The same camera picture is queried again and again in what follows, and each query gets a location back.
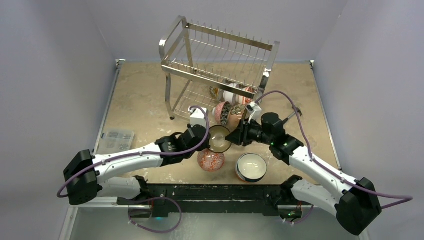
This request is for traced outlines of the black leaf patterned bowl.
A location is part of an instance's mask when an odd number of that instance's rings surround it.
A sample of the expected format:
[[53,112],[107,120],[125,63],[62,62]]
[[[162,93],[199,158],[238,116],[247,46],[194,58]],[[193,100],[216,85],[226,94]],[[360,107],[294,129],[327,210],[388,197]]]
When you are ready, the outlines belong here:
[[216,105],[212,113],[217,125],[227,126],[229,122],[229,113],[232,105],[228,101],[222,101]]

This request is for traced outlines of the brown glazed bowl stack top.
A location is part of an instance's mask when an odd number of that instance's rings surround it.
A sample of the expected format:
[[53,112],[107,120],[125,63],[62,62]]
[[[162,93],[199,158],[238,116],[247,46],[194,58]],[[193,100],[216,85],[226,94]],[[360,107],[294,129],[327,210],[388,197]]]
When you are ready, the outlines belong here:
[[238,104],[233,106],[230,109],[229,115],[228,115],[228,122],[227,127],[229,129],[235,129],[239,122],[243,119],[243,115],[246,112],[246,105],[245,104]]

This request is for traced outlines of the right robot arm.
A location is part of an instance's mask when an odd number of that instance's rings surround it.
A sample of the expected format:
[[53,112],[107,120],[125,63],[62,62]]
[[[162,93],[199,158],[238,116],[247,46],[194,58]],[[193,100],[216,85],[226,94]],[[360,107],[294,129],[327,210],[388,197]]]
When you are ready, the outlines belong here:
[[374,184],[363,177],[358,180],[338,171],[314,153],[297,138],[286,133],[286,121],[273,112],[265,113],[261,122],[244,119],[226,136],[237,146],[253,142],[265,144],[272,155],[286,165],[307,174],[318,185],[293,176],[281,189],[280,196],[288,204],[296,200],[310,203],[335,216],[350,234],[359,236],[382,212]]

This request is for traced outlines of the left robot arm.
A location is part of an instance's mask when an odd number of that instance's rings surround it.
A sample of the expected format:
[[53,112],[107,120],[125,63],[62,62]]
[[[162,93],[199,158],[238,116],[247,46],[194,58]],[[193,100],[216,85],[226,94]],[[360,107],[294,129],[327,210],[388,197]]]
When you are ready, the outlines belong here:
[[209,128],[189,126],[183,133],[158,139],[141,148],[111,155],[92,155],[87,150],[76,154],[63,171],[65,183],[56,196],[68,198],[73,206],[93,200],[103,183],[111,178],[138,169],[158,168],[179,164],[195,152],[209,147]]

